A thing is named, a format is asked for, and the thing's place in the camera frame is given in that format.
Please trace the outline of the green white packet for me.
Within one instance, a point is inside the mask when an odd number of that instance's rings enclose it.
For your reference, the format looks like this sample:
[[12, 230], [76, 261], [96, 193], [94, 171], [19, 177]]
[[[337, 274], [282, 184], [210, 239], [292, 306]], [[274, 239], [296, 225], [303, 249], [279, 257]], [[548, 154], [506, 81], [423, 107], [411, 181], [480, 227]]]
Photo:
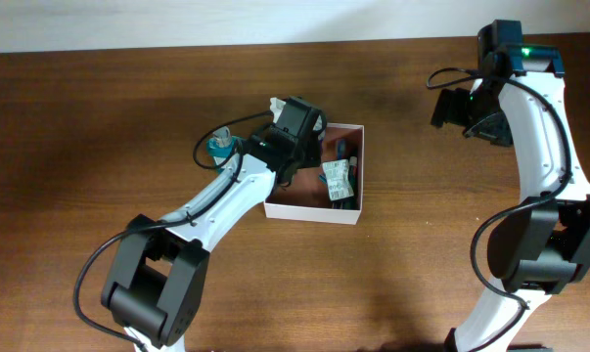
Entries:
[[342, 200], [354, 196], [354, 191], [349, 182], [349, 161], [340, 159], [328, 161], [322, 164], [326, 185], [331, 201]]

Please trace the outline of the teal mouthwash bottle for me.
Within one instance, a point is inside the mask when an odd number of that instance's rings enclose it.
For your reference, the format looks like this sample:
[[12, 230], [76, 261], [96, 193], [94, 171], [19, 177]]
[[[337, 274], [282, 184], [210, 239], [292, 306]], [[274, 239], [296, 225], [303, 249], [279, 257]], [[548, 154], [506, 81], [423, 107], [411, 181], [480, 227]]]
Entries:
[[233, 135], [228, 127], [221, 127], [212, 133], [212, 136], [207, 141], [206, 150], [215, 165], [227, 160], [235, 149], [238, 140], [239, 137]]

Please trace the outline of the clear pump soap bottle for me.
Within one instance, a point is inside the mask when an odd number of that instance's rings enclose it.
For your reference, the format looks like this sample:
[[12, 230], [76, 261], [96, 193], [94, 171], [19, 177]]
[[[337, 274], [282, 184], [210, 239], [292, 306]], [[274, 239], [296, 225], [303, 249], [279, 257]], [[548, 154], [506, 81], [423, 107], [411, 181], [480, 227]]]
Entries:
[[286, 105], [285, 100], [273, 97], [270, 99], [270, 111], [273, 114], [273, 122], [277, 123]]

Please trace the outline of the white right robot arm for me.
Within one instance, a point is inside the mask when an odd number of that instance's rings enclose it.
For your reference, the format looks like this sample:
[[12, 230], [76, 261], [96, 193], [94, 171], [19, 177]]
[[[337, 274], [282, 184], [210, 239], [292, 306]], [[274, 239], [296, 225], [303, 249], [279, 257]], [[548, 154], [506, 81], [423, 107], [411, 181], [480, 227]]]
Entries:
[[484, 291], [446, 351], [506, 351], [530, 315], [590, 269], [590, 182], [567, 123], [562, 57], [553, 46], [511, 40], [478, 47], [478, 67], [437, 85], [432, 125], [462, 125], [495, 140], [495, 120], [509, 128], [519, 169], [518, 205], [485, 220], [471, 246]]

